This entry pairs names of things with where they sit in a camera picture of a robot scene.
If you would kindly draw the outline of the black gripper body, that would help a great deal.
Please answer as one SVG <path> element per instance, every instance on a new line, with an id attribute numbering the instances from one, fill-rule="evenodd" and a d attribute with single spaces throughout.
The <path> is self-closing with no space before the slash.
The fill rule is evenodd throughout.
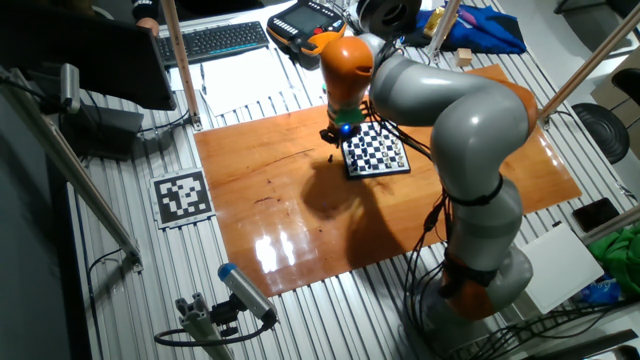
<path id="1" fill-rule="evenodd" d="M 330 141 L 347 141 L 353 137 L 353 126 L 349 123 L 330 123 L 327 132 Z"/>

